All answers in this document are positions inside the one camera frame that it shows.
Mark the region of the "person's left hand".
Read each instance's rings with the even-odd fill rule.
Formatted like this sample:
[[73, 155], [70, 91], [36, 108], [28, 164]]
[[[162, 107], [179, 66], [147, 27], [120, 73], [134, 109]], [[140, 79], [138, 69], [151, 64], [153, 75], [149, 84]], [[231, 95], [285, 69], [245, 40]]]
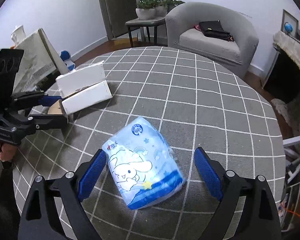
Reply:
[[10, 161], [13, 159], [17, 152], [17, 146], [13, 146], [10, 144], [2, 144], [0, 143], [0, 160], [2, 162]]

